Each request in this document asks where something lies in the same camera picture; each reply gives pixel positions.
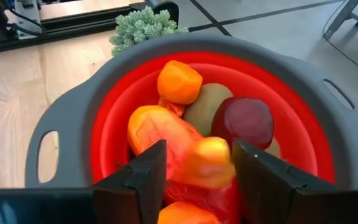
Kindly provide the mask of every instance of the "green plant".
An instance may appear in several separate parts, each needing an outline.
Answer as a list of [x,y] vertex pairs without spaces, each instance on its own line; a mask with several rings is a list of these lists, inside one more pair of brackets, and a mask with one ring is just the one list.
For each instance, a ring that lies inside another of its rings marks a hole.
[[117,34],[111,36],[109,40],[115,45],[112,50],[113,56],[145,40],[188,32],[187,28],[178,28],[177,23],[170,20],[167,10],[154,14],[150,7],[130,12],[127,16],[118,16],[116,21]]

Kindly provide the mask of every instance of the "toy fruit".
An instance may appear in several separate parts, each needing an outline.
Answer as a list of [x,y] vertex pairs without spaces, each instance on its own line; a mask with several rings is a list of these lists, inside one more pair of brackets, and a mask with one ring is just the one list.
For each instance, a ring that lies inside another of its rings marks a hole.
[[160,211],[158,224],[219,224],[214,214],[190,203],[175,202]]
[[231,97],[216,111],[211,134],[225,139],[229,145],[238,138],[266,149],[273,139],[273,117],[263,101]]
[[194,185],[172,182],[165,186],[165,203],[191,203],[207,210],[224,224],[240,224],[240,196],[235,181],[221,189],[206,189]]
[[129,118],[128,140],[135,156],[158,140],[167,140],[167,179],[172,178],[189,146],[201,138],[192,125],[161,106],[141,106]]
[[172,103],[189,105],[196,101],[202,82],[203,77],[189,65],[171,60],[158,76],[157,89]]
[[272,143],[270,144],[270,146],[265,150],[265,152],[269,153],[270,155],[273,155],[277,158],[281,158],[281,153],[280,153],[280,145],[278,144],[278,142],[276,141],[275,138],[273,138]]
[[224,85],[209,83],[201,87],[197,100],[187,107],[183,119],[192,124],[203,136],[211,134],[211,124],[219,105],[231,91]]
[[182,117],[183,113],[185,112],[186,106],[185,105],[179,105],[177,103],[172,103],[171,101],[160,98],[158,103],[159,106],[162,106],[163,108],[166,108],[170,110],[172,113],[176,114],[178,117]]
[[219,137],[195,141],[183,156],[174,177],[183,184],[218,189],[232,182],[236,170],[227,142]]

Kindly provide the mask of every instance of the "table surface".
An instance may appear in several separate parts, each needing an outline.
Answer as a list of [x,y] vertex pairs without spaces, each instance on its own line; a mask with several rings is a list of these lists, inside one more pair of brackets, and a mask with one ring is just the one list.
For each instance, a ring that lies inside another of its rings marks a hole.
[[[142,0],[81,0],[42,6],[42,19],[127,6]],[[114,31],[0,53],[0,188],[24,187],[24,167],[32,132],[60,95],[89,79],[111,58]],[[58,138],[41,146],[39,179],[53,177]]]

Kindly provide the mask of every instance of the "green fruit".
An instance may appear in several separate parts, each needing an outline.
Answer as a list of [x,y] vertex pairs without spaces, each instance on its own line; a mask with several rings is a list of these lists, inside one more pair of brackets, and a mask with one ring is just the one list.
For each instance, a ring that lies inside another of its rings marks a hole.
[[232,96],[231,91],[224,85],[205,84],[201,87],[197,100],[187,106],[183,119],[192,124],[203,136],[209,136],[216,110],[225,99]]

